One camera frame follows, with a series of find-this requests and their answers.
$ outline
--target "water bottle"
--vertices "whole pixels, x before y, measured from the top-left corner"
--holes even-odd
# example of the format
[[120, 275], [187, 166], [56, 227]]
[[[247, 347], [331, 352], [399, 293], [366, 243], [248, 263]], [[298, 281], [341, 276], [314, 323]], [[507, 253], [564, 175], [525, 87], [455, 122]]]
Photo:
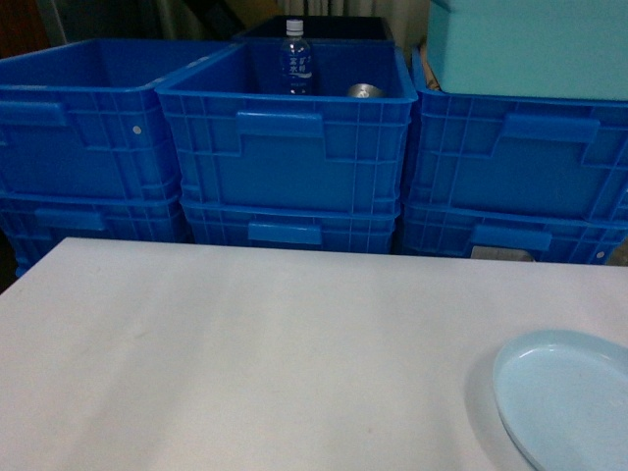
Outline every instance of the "water bottle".
[[282, 85], [290, 95], [312, 94], [312, 56], [303, 39], [303, 20], [287, 20], [281, 48]]

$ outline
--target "table surface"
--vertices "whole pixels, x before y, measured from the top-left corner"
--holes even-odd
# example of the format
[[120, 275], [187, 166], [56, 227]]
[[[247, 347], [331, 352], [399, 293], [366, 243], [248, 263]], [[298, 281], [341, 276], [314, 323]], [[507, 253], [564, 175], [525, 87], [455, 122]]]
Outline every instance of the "table surface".
[[66, 239], [0, 296], [0, 469], [530, 470], [493, 362], [628, 269]]

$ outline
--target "light blue plate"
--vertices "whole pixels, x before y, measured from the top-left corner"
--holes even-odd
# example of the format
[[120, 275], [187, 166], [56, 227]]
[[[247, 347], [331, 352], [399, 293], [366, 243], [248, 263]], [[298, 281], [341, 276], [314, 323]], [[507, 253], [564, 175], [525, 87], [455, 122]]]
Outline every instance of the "light blue plate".
[[628, 470], [628, 349], [569, 331], [508, 343], [493, 382], [503, 425], [539, 471]]

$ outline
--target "crate handle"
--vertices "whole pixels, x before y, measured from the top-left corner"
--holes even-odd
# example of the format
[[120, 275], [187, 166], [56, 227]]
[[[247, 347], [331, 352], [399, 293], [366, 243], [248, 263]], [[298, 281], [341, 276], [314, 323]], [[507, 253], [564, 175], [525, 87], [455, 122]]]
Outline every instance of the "crate handle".
[[248, 223], [248, 239], [266, 242], [321, 245], [323, 243], [323, 234], [320, 226], [272, 224], [251, 221]]
[[471, 242], [488, 247], [547, 251], [550, 249], [551, 233], [477, 225], [473, 229]]
[[39, 226], [45, 228], [107, 231], [107, 225], [102, 215], [88, 211], [40, 208], [35, 210], [35, 219]]
[[323, 137], [323, 117], [316, 113], [261, 113], [239, 111], [240, 135]]
[[501, 136], [590, 144], [596, 140], [599, 128], [600, 121], [590, 118], [507, 113], [501, 127]]
[[0, 124], [19, 126], [67, 126], [68, 116], [60, 103], [0, 102]]

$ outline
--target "blue plastic crate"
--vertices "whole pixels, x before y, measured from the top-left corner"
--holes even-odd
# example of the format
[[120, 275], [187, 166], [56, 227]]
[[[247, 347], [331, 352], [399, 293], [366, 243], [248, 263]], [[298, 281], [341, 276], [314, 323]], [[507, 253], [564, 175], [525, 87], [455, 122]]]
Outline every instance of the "blue plastic crate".
[[[398, 49], [313, 44], [312, 96], [282, 95], [279, 45], [235, 44], [157, 88], [183, 174], [203, 204], [391, 215], [410, 107]], [[368, 82], [386, 98], [346, 97]]]
[[125, 204], [109, 200], [0, 197], [0, 230], [16, 252], [18, 275], [65, 237], [184, 242], [189, 226], [176, 197]]
[[628, 103], [428, 90], [418, 52], [403, 198], [520, 215], [628, 221]]
[[602, 265], [628, 224], [536, 218], [430, 205], [404, 205], [406, 255], [469, 258], [475, 246], [525, 250], [539, 262]]
[[179, 192], [154, 87], [226, 45], [99, 39], [0, 61], [0, 191], [137, 201]]
[[303, 35], [310, 43], [374, 41], [394, 45], [388, 22], [379, 17], [300, 17], [279, 15], [234, 36], [237, 40], [277, 41], [286, 38], [286, 20], [303, 20]]
[[182, 206], [196, 243], [334, 252], [390, 253], [398, 215], [355, 218], [188, 200]]

